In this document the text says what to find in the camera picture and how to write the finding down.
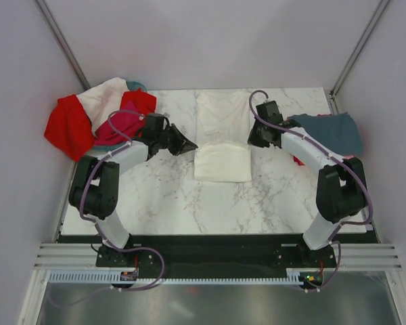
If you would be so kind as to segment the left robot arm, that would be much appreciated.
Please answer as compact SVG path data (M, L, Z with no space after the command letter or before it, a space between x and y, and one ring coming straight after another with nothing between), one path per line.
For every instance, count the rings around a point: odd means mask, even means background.
M68 197L80 218L91 222L103 240L113 248L111 257L120 266L130 265L135 250L129 246L130 233L120 221L116 206L120 176L133 167L148 161L161 150L173 156L186 154L198 148L162 114L150 113L136 135L104 156L85 155L76 166Z

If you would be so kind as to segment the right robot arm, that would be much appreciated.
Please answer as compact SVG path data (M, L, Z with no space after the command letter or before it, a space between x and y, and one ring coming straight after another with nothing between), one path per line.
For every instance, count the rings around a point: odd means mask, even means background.
M284 119L275 101L250 105L254 124L248 144L274 146L299 159L317 175L317 216L302 235L296 258L312 266L346 219L358 214L370 202L363 164L358 158L345 159L313 139L298 122Z

